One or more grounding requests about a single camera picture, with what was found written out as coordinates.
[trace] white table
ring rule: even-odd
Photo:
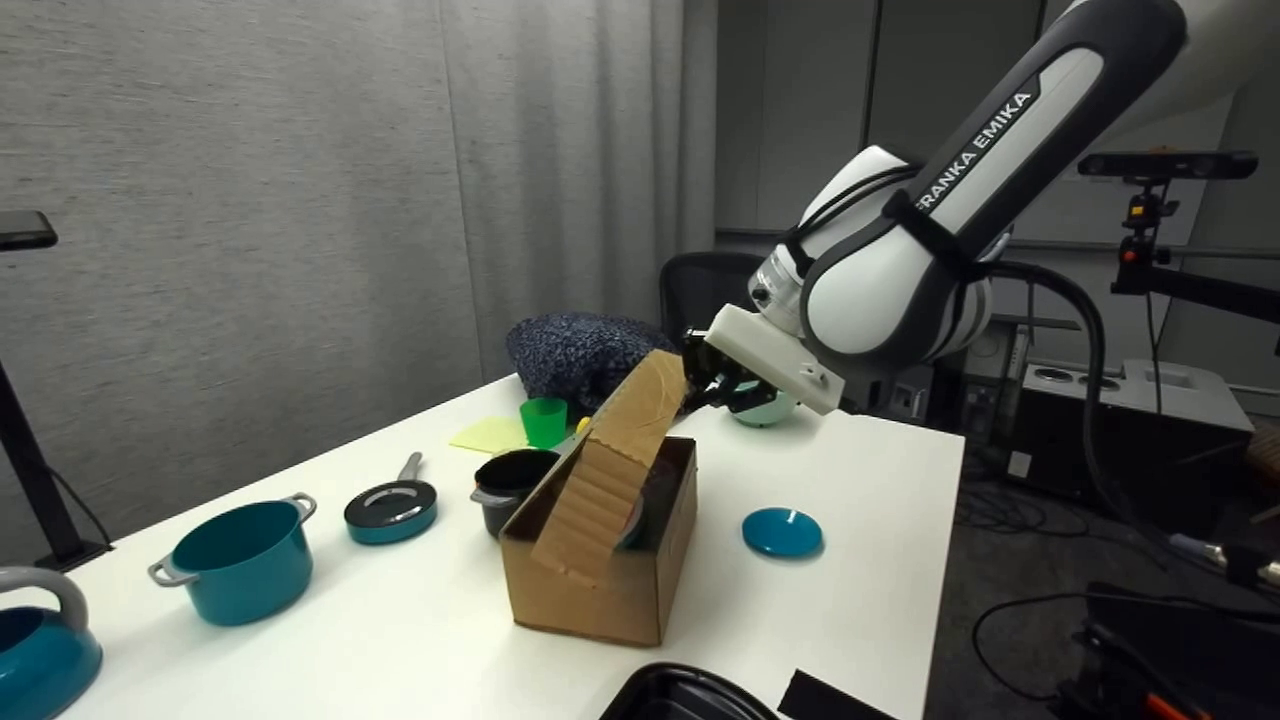
[[[599,717],[650,662],[720,671],[774,710],[797,668],[891,713],[920,717],[960,489],[960,436],[873,418],[805,418],[750,433],[724,413],[687,418],[700,442],[700,516],[662,647],[615,647],[512,624],[498,548],[468,501],[482,455],[447,450],[524,388],[488,384],[328,455],[172,516],[82,563],[108,664],[66,717]],[[343,505],[425,453],[440,491],[426,535],[357,548]],[[251,627],[207,627],[184,588],[148,563],[214,512],[313,491],[309,596]],[[760,505],[810,512],[826,553],[760,559],[738,519]]]

